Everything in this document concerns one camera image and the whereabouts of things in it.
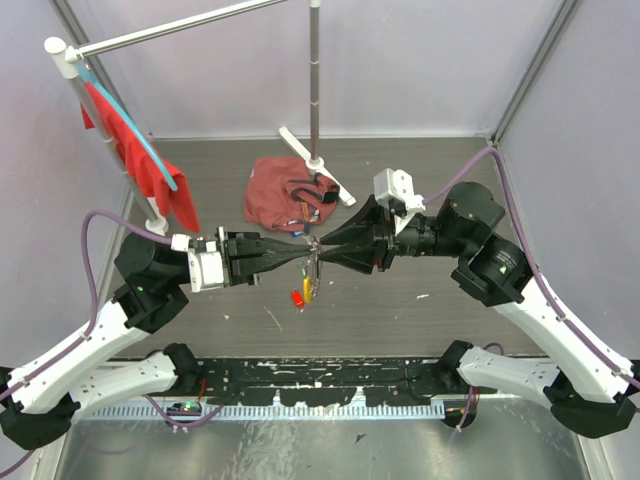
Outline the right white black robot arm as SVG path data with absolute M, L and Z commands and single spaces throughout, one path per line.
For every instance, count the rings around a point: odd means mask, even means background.
M 569 317 L 570 311 L 525 252 L 496 234 L 504 208 L 476 182 L 454 185 L 438 213 L 409 214 L 397 199 L 370 197 L 321 240 L 320 258 L 363 274 L 387 270 L 397 257 L 452 257 L 460 289 L 523 331 L 546 354 L 537 363 L 455 341 L 436 363 L 452 394 L 484 387 L 547 408 L 564 427 L 597 439 L 623 431 L 638 412 L 639 363 L 618 355 Z

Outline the keyring with yellow tag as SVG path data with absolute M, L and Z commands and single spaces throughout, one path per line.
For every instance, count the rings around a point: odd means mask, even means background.
M 304 241 L 307 242 L 307 239 L 309 237 L 315 237 L 315 236 L 306 235 L 304 236 Z M 306 257 L 302 263 L 302 266 L 306 267 L 306 276 L 304 276 L 302 280 L 301 293 L 304 297 L 306 305 L 310 304 L 316 298 L 321 287 L 321 270 L 322 270 L 322 261 L 320 259 L 321 253 L 322 253 L 322 249 L 320 252 L 313 252 L 311 255 Z

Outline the black tagged key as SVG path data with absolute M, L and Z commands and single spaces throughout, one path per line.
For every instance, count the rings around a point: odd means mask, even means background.
M 313 251 L 313 252 L 320 252 L 321 249 L 322 249 L 322 246 L 321 246 L 319 240 L 316 239 L 315 237 L 309 237 L 307 239 L 307 243 L 309 245 L 310 250 Z

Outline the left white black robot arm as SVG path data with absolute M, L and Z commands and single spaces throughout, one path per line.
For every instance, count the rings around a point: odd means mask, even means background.
M 52 443 L 89 414 L 131 397 L 194 393 L 202 377 L 194 354 L 172 343 L 108 372 L 99 367 L 168 325 L 194 293 L 252 285 L 259 274 L 312 249 L 254 232 L 213 239 L 129 234 L 114 264 L 124 283 L 89 321 L 32 362 L 1 370 L 1 431 L 24 450 Z

